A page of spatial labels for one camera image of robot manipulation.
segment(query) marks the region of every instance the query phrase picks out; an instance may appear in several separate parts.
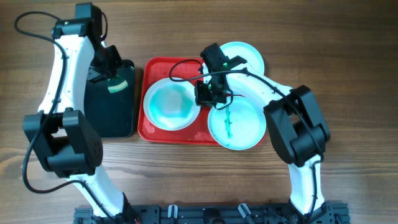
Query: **black cable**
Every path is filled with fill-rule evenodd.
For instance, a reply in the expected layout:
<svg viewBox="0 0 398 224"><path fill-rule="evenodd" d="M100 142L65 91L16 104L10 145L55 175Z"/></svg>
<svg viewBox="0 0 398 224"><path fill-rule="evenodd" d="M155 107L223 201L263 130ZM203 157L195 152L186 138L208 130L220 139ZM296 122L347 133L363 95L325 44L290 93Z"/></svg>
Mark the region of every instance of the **black cable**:
<svg viewBox="0 0 398 224"><path fill-rule="evenodd" d="M230 73L242 73L242 74L245 74L245 75L248 75L248 76L257 78L258 80L260 80L261 82L263 82L264 84L266 84L271 90L273 90L274 92L278 93L278 94L284 99L284 101L287 103L287 105L289 106L289 108L290 108L291 110L293 110L293 112L300 118L301 122L303 123L305 129L307 130L308 134L310 135L311 140L313 141L313 143L314 143L314 145L315 145L315 149L317 150L318 154L319 154L320 157L321 157L321 159L320 159L319 161L315 161L315 162L311 165L312 177L313 177L313 188L314 188L313 191L314 191L314 195L313 195L313 200L312 200L312 204L311 204L311 209L310 209L310 211L306 214L306 216L307 216L307 222L310 223L310 220L311 220L311 217L312 217L312 213L313 213L314 208L315 208L315 203L317 202L317 193L318 193L318 189L317 189L317 176L316 176L315 166L316 166L317 164L319 164L319 163L322 163L324 157L323 157L323 152L322 152L322 150L321 150L321 148L320 148L320 146L319 146L317 140L316 140L315 137L313 136L313 133L312 133L312 131L311 131L309 125L307 124L307 122L305 122L305 120L304 120L303 116L301 115L300 111L299 111L299 110L297 109L297 107L286 97L286 95L284 95L280 90L278 90L278 88L276 88L275 86L271 85L269 82L265 81L265 80L264 80L263 78L261 78L260 76L255 75L255 74L249 72L247 68L243 68L243 69L241 69L241 70L230 70L230 71L225 71L225 72L207 73L207 74L204 74L204 75L199 75L199 76L197 76L197 77L188 78L188 79L181 79L181 80L175 80L175 79L172 78L172 71L173 71L173 69L174 69L177 65L180 65L181 63L185 63L185 62L191 62L191 61L192 61L192 62L198 62L198 63L200 64L200 69L199 69L199 71L203 71L203 66L202 66L202 64L201 64L201 62L200 62L199 60L196 60L196 59L182 60L182 61L176 63L176 64L170 69L169 78L170 78L172 81L175 81L175 82L185 82L185 81L191 81L191 80L196 80L196 79L199 79L199 78L207 77L207 76L209 76L209 75L221 75L221 74L227 75L227 74L230 74Z"/></svg>
<svg viewBox="0 0 398 224"><path fill-rule="evenodd" d="M105 19L105 33L104 33L104 35L101 37L101 41L104 41L104 40L106 39L106 36L108 35L108 20L107 20L107 18L106 18L105 13L104 13L104 12L101 12L101 13L102 13L102 15L104 16L104 19Z"/></svg>
<svg viewBox="0 0 398 224"><path fill-rule="evenodd" d="M42 40L46 40L46 41L49 41L49 42L53 43L54 45L56 45L56 46L60 49L60 51L61 51L61 53L62 53L62 70L61 70L60 81L59 81L59 83L58 83L58 87L57 87L57 90L56 90L56 92L55 92L55 97L54 97L54 99L53 99L53 102L52 102L52 106L51 106L51 108L50 108L50 111L49 111L49 113L47 114L47 116L45 117L45 119L43 120L42 124L40 125L39 130L37 130L37 132L35 133L35 135L34 135L32 141L30 142L30 145L29 145L29 147L28 147L28 149L27 149L27 151L26 151L24 163L23 163L23 166L22 166L22 178L23 178L24 184L25 184L26 188L28 188L28 190L30 190L30 191L33 192L33 193L37 193L37 194L47 194L47 193L51 193L51 192L54 192L54 191L56 191L56 190L58 190L58 189L61 189L62 187L68 186L68 185L70 185L70 184L81 184L81 186L88 192L88 194L90 195L90 197L94 200L95 204L97 204L97 206L99 206L99 208L104 212L104 214L105 214L110 220L112 220L113 222L117 223L117 222L112 218L112 216L104 209L103 205L102 205L102 204L98 201L98 199L94 196L94 194L93 194L92 191L88 188L88 186L86 185L86 182L84 182L84 181L81 181L81 180L71 180L71 181L65 182L65 183L63 183L63 184L60 184L60 185L58 185L58 186L56 186L56 187L54 187L54 188L48 189L48 190L38 190L38 189L35 189L35 188L33 188L33 186L31 186L31 184L29 183L29 180L28 180L28 178L27 178L27 165L28 165L29 157L30 157L30 154L32 153L33 147L35 146L35 144L36 144L36 142L37 142L37 138L39 137L39 133L41 133L41 132L43 131L44 127L46 127L46 125L47 125L49 119L50 119L51 116L53 115L53 112L54 112L55 108L57 107L57 104L58 104L59 98L60 98L60 94L61 94L61 90L62 90L63 81L64 81L64 79L65 79L66 69L67 69L67 53L65 52L65 50L63 49L63 47L62 47L58 42L54 41L54 40L51 39L51 38L44 37L44 36L39 35L39 34L33 34L33 33L30 33L30 32L26 32L26 31L23 31L23 30L21 30L20 28L18 28L18 22L19 22L19 20L22 19L23 17L28 16L28 15L31 15L31 14L46 15L46 16L50 16L50 17L52 17L52 18L54 18L54 19L56 19L56 20L60 20L60 18L58 18L58 17L55 16L55 15L49 14L49 13L47 13L47 12L40 12L40 11L25 12L25 13L21 14L20 16L18 16L17 19L15 19L14 28L15 28L16 31L18 31L18 32L21 33L21 34L25 34L25 35L28 35L28 36L30 36L30 37L36 37L36 38L39 38L39 39L42 39Z"/></svg>

